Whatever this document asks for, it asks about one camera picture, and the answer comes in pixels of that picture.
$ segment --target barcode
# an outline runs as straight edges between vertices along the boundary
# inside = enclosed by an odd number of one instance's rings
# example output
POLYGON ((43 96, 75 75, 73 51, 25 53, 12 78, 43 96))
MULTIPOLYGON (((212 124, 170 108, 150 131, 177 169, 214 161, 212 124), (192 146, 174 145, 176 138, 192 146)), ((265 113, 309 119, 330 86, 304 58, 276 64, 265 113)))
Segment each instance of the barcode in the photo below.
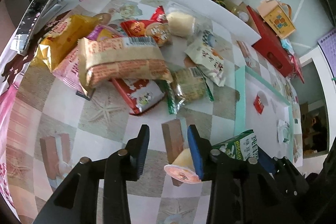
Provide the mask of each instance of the barcode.
POLYGON ((196 68, 196 67, 189 68, 189 70, 193 74, 194 78, 202 78, 203 77, 201 71, 198 68, 196 68))
POLYGON ((156 46, 152 37, 129 37, 126 42, 127 46, 156 46))

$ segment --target snack pile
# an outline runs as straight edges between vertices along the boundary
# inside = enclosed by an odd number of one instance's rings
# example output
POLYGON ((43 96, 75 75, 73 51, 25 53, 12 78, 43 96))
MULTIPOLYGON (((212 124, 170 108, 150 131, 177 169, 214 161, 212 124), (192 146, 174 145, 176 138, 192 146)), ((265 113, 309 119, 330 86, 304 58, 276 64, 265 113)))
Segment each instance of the snack pile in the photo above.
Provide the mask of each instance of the snack pile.
POLYGON ((213 101, 207 78, 224 85, 224 62, 217 52, 221 47, 210 19, 172 3, 157 7, 147 20, 125 18, 117 29, 106 26, 110 20, 108 13, 63 19, 41 39, 31 64, 47 65, 87 99, 102 82, 110 81, 131 115, 143 114, 165 95, 168 112, 176 114, 204 97, 213 101), (160 48, 171 46, 172 35, 187 40, 188 68, 168 69, 160 48))

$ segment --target pink snack bag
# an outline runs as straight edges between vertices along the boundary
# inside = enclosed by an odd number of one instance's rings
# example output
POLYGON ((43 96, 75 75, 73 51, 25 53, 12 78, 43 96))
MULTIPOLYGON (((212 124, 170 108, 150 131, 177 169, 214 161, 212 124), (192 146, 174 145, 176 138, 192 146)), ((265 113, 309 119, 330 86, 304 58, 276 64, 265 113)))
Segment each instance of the pink snack bag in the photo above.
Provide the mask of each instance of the pink snack bag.
MULTIPOLYGON (((108 26, 97 25, 95 29, 87 36, 88 39, 102 41, 108 38, 123 37, 115 29, 108 26)), ((52 74, 63 81, 67 86, 82 92, 82 87, 78 78, 78 47, 76 46, 55 68, 52 74)))

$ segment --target metal screw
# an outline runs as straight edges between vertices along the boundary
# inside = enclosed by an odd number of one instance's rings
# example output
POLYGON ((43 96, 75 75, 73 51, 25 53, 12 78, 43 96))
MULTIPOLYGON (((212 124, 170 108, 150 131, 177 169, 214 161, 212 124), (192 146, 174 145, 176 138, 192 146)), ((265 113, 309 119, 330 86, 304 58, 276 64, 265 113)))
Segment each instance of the metal screw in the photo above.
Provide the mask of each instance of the metal screw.
POLYGON ((127 155, 127 153, 128 153, 128 151, 126 149, 120 149, 118 151, 119 156, 125 156, 125 155, 127 155))
POLYGON ((248 162, 251 163, 251 164, 257 164, 258 160, 254 157, 249 157, 248 162))
POLYGON ((80 162, 81 164, 87 164, 87 163, 90 162, 90 161, 91 161, 91 159, 88 158, 88 157, 81 157, 80 160, 79 160, 79 162, 80 162))
POLYGON ((218 156, 220 154, 220 150, 218 149, 211 149, 210 154, 213 156, 218 156))

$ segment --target purple mat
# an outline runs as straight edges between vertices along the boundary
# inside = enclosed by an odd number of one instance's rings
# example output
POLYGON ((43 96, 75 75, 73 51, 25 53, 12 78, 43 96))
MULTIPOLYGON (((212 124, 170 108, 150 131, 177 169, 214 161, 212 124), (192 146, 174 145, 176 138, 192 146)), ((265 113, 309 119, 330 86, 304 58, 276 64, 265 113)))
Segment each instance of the purple mat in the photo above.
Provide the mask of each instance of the purple mat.
POLYGON ((321 37, 318 41, 333 76, 336 75, 336 28, 321 37))

